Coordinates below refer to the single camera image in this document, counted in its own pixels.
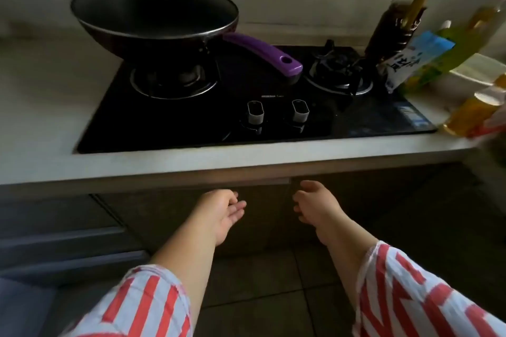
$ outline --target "person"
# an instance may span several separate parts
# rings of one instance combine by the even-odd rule
[[[356,309],[354,336],[506,336],[502,321],[351,220],[320,182],[300,185],[294,211],[328,248]],[[192,336],[215,247],[245,207],[237,192],[205,193],[150,263],[130,270],[62,336]]]

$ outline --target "sleeve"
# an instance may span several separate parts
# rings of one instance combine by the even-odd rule
[[[174,274],[158,265],[131,269],[60,337],[191,337],[190,300]]]
[[[506,324],[380,241],[357,279],[355,337],[506,336]]]

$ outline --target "wok lid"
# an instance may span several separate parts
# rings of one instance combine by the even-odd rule
[[[219,34],[239,16],[231,0],[72,0],[70,6],[86,27],[145,39]]]

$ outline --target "person's left hand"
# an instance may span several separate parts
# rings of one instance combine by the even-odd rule
[[[204,193],[192,216],[202,219],[206,226],[212,227],[216,237],[216,246],[225,241],[228,231],[244,216],[246,201],[237,201],[237,192],[230,189],[217,189]]]

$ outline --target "bottle of dark liquid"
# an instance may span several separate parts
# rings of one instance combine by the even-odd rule
[[[365,49],[366,59],[377,65],[401,52],[418,28],[427,0],[392,0]]]

